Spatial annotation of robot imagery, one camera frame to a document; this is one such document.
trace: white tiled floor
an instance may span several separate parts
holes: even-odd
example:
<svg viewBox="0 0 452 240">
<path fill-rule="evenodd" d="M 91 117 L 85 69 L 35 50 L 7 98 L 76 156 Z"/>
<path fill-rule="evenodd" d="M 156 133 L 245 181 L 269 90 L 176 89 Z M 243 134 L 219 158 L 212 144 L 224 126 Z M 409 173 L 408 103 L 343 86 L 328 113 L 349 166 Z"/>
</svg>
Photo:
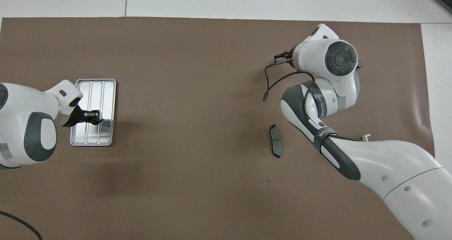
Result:
<svg viewBox="0 0 452 240">
<path fill-rule="evenodd" d="M 0 0 L 0 20 L 125 15 L 452 23 L 452 14 L 434 0 Z M 436 158 L 452 172 L 452 24 L 423 24 L 422 35 Z"/>
</svg>

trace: cable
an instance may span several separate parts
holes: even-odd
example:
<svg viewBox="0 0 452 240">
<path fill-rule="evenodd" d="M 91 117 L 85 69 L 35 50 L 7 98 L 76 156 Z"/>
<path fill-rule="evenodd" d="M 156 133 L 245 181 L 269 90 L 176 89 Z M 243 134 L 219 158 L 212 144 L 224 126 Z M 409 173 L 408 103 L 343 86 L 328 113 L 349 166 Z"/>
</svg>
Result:
<svg viewBox="0 0 452 240">
<path fill-rule="evenodd" d="M 6 216 L 6 217 L 9 217 L 9 218 L 11 218 L 11 219 L 13 219 L 13 220 L 15 220 L 15 221 L 17 221 L 17 222 L 19 222 L 19 223 L 25 225 L 25 226 L 26 226 L 27 228 L 29 228 L 34 234 L 36 234 L 36 236 L 37 236 L 37 238 L 38 238 L 39 240 L 42 240 L 41 234 L 39 234 L 39 232 L 37 232 L 37 230 L 36 230 L 33 226 L 31 226 L 30 224 L 28 224 L 26 221 L 23 221 L 23 220 L 17 218 L 16 216 L 10 215 L 10 214 L 8 214 L 8 213 L 6 213 L 6 212 L 3 212 L 3 211 L 0 211 L 0 214 L 1 214 L 1 215 L 4 215 L 4 216 Z"/>
<path fill-rule="evenodd" d="M 273 85 L 269 86 L 270 83 L 268 82 L 267 68 L 269 68 L 269 67 L 271 67 L 271 66 L 275 66 L 275 65 L 280 65 L 280 64 L 283 64 L 283 63 L 289 63 L 290 61 L 292 61 L 292 58 L 289 58 L 289 59 L 284 60 L 284 61 L 281 61 L 281 62 L 273 63 L 273 64 L 271 64 L 271 65 L 267 65 L 267 66 L 264 68 L 263 71 L 264 71 L 264 73 L 265 73 L 265 79 L 267 80 L 267 91 L 266 91 L 265 94 L 263 95 L 263 101 L 266 101 L 266 100 L 267 100 L 267 98 L 268 98 L 268 93 L 270 92 L 270 89 L 272 89 L 272 87 L 274 87 L 276 84 L 278 84 L 279 81 L 282 81 L 283 79 L 285 79 L 285 78 L 287 78 L 287 77 L 289 77 L 289 76 L 291 76 L 291 75 L 304 73 L 304 74 L 308 74 L 308 75 L 311 77 L 311 79 L 314 80 L 314 76 L 312 76 L 311 73 L 309 73 L 309 72 L 307 72 L 307 71 L 300 71 L 300 70 L 297 70 L 297 71 L 294 71 L 294 72 L 292 72 L 292 73 L 289 73 L 289 74 L 285 75 L 284 77 L 282 77 L 281 79 L 278 79 L 275 83 L 273 83 Z"/>
</svg>

